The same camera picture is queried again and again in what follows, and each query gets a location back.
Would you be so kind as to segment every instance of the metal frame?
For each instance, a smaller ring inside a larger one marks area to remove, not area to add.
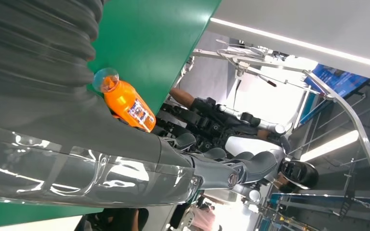
[[[305,74],[307,77],[309,77],[314,83],[316,83],[320,89],[323,91],[320,95],[323,96],[327,100],[334,100],[337,102],[343,109],[344,111],[350,116],[351,121],[353,122],[354,126],[359,132],[359,141],[361,142],[362,149],[364,150],[368,162],[370,164],[370,141],[367,137],[367,134],[365,132],[365,129],[361,123],[361,120],[359,119],[358,115],[355,113],[354,109],[350,106],[350,104],[347,103],[339,94],[337,94],[333,89],[331,89],[326,83],[324,83],[321,79],[319,79],[315,74],[313,74],[311,71],[308,70],[303,70],[295,67],[290,67],[286,65],[280,65],[280,64],[275,64],[272,62],[266,62],[258,59],[254,59],[251,57],[244,57],[244,56],[239,56],[239,55],[232,55],[232,54],[227,54],[227,53],[221,53],[218,54],[217,52],[212,52],[212,51],[203,51],[200,49],[195,49],[192,54],[194,56],[202,56],[202,57],[209,57],[209,58],[215,58],[215,59],[224,59],[228,60],[231,62],[232,61],[239,61],[239,62],[245,62],[250,65],[257,65],[257,66],[267,66],[267,67],[272,67],[272,68],[278,68],[278,69],[284,69],[284,70],[290,70],[290,71],[297,71],[297,72],[302,72]],[[242,69],[242,71],[247,72],[249,74],[254,74],[254,75],[262,75],[267,78],[272,78],[271,76],[267,75],[266,73],[262,72],[261,70],[248,67]],[[295,85],[299,88],[302,88],[306,91],[313,92],[312,90],[303,88],[302,86]]]

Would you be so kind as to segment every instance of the bottle label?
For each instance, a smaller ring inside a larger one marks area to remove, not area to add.
[[[128,110],[128,114],[136,119],[144,128],[147,128],[147,125],[145,124],[147,119],[149,119],[151,123],[154,122],[154,118],[149,116],[148,111],[143,107],[139,100],[135,100],[132,107]]]

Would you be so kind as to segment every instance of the person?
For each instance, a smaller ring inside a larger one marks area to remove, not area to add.
[[[192,212],[194,213],[194,219],[192,220],[192,226],[198,231],[213,231],[215,223],[215,206],[208,206],[205,208],[197,208],[193,206]]]
[[[145,208],[105,208],[90,214],[88,221],[96,231],[142,231],[148,216]]]
[[[170,95],[188,110],[191,110],[196,103],[195,98],[191,94],[178,88],[172,88],[170,90]],[[266,140],[268,135],[269,131],[266,130],[259,130],[257,132],[257,137],[261,140]]]

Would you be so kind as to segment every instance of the plastic cap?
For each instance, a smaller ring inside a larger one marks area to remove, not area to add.
[[[113,68],[104,68],[94,75],[93,88],[102,93],[113,91],[119,83],[119,74]]]

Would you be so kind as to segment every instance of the white ceiling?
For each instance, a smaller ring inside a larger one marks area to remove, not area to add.
[[[222,0],[213,18],[370,59],[370,0]],[[370,78],[370,65],[211,22],[208,30]]]

